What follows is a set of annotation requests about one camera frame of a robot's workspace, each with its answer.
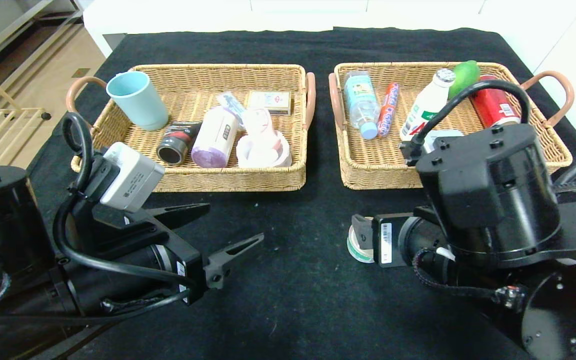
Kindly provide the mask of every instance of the white bottle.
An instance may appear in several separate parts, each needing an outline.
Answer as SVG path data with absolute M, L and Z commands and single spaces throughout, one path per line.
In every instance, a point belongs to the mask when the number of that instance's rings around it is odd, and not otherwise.
M 410 141 L 446 105 L 448 91 L 455 83 L 455 73 L 449 68 L 440 68 L 416 96 L 406 122 L 399 130 L 402 141 Z

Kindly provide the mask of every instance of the barcode label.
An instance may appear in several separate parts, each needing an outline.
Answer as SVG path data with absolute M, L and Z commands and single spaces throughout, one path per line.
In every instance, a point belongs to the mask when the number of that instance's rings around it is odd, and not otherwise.
M 499 107 L 505 116 L 515 116 L 515 112 L 509 104 L 499 104 Z
M 393 262 L 393 224 L 390 222 L 381 224 L 381 263 Z

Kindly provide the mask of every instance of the wicker basket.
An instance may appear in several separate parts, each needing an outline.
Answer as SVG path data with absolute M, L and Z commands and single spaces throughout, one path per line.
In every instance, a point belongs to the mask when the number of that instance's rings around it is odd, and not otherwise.
M 414 167 L 406 166 L 398 146 L 401 142 L 399 129 L 402 127 L 415 98 L 430 82 L 439 68 L 453 68 L 456 62 L 410 62 L 410 63 L 342 63 L 329 75 L 330 99 L 336 123 L 336 140 L 339 147 L 339 167 L 343 184 L 354 190 L 420 188 L 421 182 Z M 478 63 L 482 74 L 496 77 L 518 85 L 510 71 L 498 63 Z M 349 71 L 369 71 L 378 100 L 386 95 L 392 82 L 399 84 L 397 108 L 390 133 L 386 137 L 364 140 L 358 130 L 350 125 L 348 104 L 342 99 L 340 84 Z M 566 91 L 566 104 L 546 120 L 535 103 L 530 101 L 530 123 L 539 135 L 539 142 L 546 158 L 548 171 L 569 166 L 570 151 L 558 137 L 553 126 L 564 116 L 574 100 L 574 91 L 568 80 L 558 72 L 542 72 L 521 85 L 522 88 L 535 84 L 544 76 L 553 76 Z M 519 103 L 509 96 L 510 104 L 519 114 Z M 483 129 L 470 101 L 462 101 L 445 118 L 437 129 L 458 129 L 464 134 Z
M 292 165 L 278 168 L 239 168 L 235 150 L 226 168 L 201 168 L 190 156 L 179 165 L 162 162 L 156 153 L 166 129 L 145 131 L 133 125 L 110 100 L 91 129 L 96 149 L 124 142 L 162 164 L 166 169 L 156 192 L 283 192 L 296 191 L 306 183 L 306 144 L 315 107 L 315 77 L 297 64 L 148 64 L 130 71 L 143 71 L 161 95 L 169 121 L 201 121 L 211 107 L 218 106 L 216 95 L 231 91 L 247 103 L 248 93 L 291 91 L 292 114 L 272 116 L 274 127 L 290 144 Z M 105 86 L 96 77 L 76 81 L 66 96 L 70 111 L 79 89 L 87 82 Z M 244 133 L 237 134 L 235 144 Z M 80 158 L 71 167 L 80 170 Z

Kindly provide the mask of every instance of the light blue cup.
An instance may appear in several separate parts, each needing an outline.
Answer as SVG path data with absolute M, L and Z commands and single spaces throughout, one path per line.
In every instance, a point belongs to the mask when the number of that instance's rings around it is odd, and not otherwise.
M 142 71 L 117 73 L 106 85 L 105 92 L 130 121 L 147 132 L 162 129 L 168 123 L 166 105 L 151 78 Z

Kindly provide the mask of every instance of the blue bottle cap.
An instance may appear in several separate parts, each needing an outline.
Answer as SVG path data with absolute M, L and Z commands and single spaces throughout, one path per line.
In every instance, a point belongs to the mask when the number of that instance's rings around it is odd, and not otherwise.
M 359 128 L 361 137 L 369 141 L 377 136 L 377 124 L 374 122 L 367 122 Z

